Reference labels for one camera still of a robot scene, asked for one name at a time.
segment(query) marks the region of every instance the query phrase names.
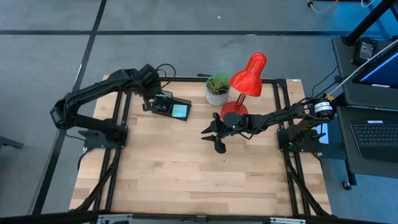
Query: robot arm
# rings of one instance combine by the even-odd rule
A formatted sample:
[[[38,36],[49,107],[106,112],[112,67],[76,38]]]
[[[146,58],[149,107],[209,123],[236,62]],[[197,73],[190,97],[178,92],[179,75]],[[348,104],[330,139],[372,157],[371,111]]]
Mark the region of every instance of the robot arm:
[[[114,91],[133,92],[144,97],[144,110],[150,109],[149,99],[161,92],[159,74],[150,66],[142,69],[120,69],[112,73],[108,79],[95,83],[74,93],[68,93],[58,100],[50,114],[55,126],[59,129],[72,127],[88,128],[102,132],[106,139],[118,142],[121,129],[112,119],[99,120],[78,114],[79,108],[95,99]]]
[[[226,136],[239,134],[246,139],[251,139],[255,134],[265,131],[269,126],[283,123],[294,118],[302,118],[299,124],[289,126],[287,135],[290,142],[297,142],[303,138],[303,134],[319,124],[327,123],[333,119],[333,108],[329,101],[324,98],[304,98],[288,108],[273,113],[260,114],[237,114],[227,113],[224,122],[220,120],[217,113],[213,113],[214,120],[210,126],[202,131],[202,134],[215,132],[216,135],[203,137],[203,140],[213,141],[218,153],[225,153],[225,144],[221,139]]]

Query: black desk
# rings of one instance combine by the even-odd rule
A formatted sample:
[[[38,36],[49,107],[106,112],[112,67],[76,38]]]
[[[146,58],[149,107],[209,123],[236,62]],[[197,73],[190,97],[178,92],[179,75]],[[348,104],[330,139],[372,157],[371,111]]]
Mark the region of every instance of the black desk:
[[[398,178],[398,164],[372,161],[361,157],[349,127],[349,122],[351,121],[363,121],[367,119],[398,120],[398,112],[339,106],[337,107],[337,116],[341,136],[345,145],[348,170],[354,174]]]
[[[379,41],[378,49],[381,50],[390,43],[392,42]],[[348,77],[358,68],[358,66],[351,63],[355,48],[345,45],[341,37],[332,38],[332,45],[340,77]],[[333,100],[333,104],[336,106],[356,105],[398,110],[398,103],[391,101],[393,98],[398,98],[397,89],[362,85],[348,80],[343,84],[343,93]]]

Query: wooden table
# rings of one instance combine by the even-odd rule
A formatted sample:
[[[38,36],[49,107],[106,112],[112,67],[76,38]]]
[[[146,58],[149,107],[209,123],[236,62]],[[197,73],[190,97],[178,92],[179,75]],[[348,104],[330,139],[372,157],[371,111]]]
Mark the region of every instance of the wooden table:
[[[304,97],[300,80],[287,80],[287,86],[291,103]],[[188,121],[144,112],[142,98],[132,97],[129,137],[121,153],[111,210],[291,216],[286,169],[277,142],[278,125],[250,141],[239,135],[227,137],[223,139],[227,152],[218,154],[212,142],[200,139],[203,137],[200,132],[213,120],[212,113],[221,111],[221,106],[206,102],[205,83],[171,82],[165,89],[172,91],[175,97],[192,101]],[[238,95],[232,89],[229,100],[235,101]],[[116,93],[100,98],[94,117],[112,117],[115,99]],[[263,84],[261,96],[248,96],[244,104],[252,114],[275,111],[272,85]],[[94,150],[82,160],[70,208],[79,206],[97,184],[103,154],[104,149]],[[306,186],[330,213],[319,161],[309,153],[301,153],[301,160]],[[101,208],[106,192],[103,191]],[[299,210],[303,212],[297,186],[296,194]]]

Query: small display screen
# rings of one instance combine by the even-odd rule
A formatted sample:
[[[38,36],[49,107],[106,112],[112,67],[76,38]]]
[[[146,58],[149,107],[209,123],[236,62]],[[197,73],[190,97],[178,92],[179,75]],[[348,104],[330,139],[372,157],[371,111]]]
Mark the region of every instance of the small display screen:
[[[360,81],[384,86],[398,86],[398,52],[361,78]]]

